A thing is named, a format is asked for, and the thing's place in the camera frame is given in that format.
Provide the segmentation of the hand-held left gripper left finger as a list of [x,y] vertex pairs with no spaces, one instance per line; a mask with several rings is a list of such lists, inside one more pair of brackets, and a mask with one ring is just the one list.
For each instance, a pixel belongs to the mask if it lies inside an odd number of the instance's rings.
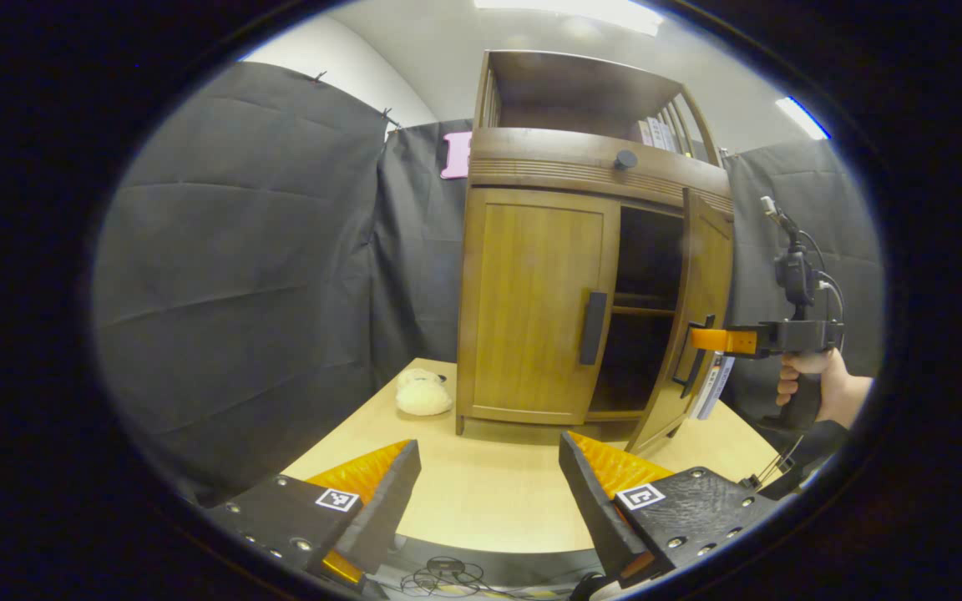
[[202,513],[287,569],[360,593],[390,553],[421,467],[418,441],[401,440],[304,480],[275,475]]

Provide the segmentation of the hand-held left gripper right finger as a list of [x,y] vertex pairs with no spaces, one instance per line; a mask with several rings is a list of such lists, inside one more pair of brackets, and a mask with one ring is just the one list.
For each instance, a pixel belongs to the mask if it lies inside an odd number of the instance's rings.
[[576,432],[562,433],[559,465],[600,566],[625,588],[701,562],[777,506],[750,482],[671,472]]

